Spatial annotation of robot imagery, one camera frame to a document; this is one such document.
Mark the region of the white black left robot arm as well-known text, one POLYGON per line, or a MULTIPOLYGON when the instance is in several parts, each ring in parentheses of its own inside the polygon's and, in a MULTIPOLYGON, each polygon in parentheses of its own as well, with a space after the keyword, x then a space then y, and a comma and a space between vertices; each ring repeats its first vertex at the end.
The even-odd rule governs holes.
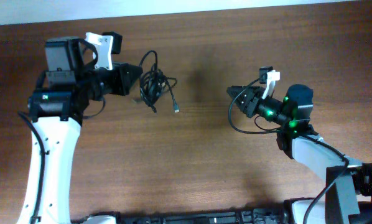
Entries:
POLYGON ((19 113, 31 130, 32 155, 26 196, 18 223, 70 223, 73 155, 84 114, 91 101, 105 95, 126 96, 142 73, 129 63, 116 63, 122 36, 91 32, 85 38, 61 37, 45 43, 47 69, 19 113))

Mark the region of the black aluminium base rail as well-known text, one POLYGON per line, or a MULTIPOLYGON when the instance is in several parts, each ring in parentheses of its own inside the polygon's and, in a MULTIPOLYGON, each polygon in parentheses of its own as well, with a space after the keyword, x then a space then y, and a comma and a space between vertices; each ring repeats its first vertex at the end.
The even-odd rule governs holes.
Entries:
POLYGON ((210 210, 199 212, 176 213, 132 213, 119 211, 95 212, 83 218, 72 219, 72 223, 102 223, 102 218, 110 218, 110 223, 119 224, 215 224, 215 223, 294 223, 291 207, 286 203, 276 203, 265 207, 229 208, 227 210, 210 210))

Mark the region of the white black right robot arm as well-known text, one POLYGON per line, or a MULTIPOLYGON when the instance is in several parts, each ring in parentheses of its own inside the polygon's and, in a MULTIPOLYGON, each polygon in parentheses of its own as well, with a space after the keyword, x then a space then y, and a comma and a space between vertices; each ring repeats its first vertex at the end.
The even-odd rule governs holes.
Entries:
POLYGON ((310 122, 313 90, 289 87, 283 100, 265 96, 261 86, 231 86, 227 94, 247 117, 262 117, 278 128, 277 144, 289 158, 303 164, 325 181, 315 198, 284 202, 288 223, 372 223, 372 163, 347 156, 326 143, 310 122))

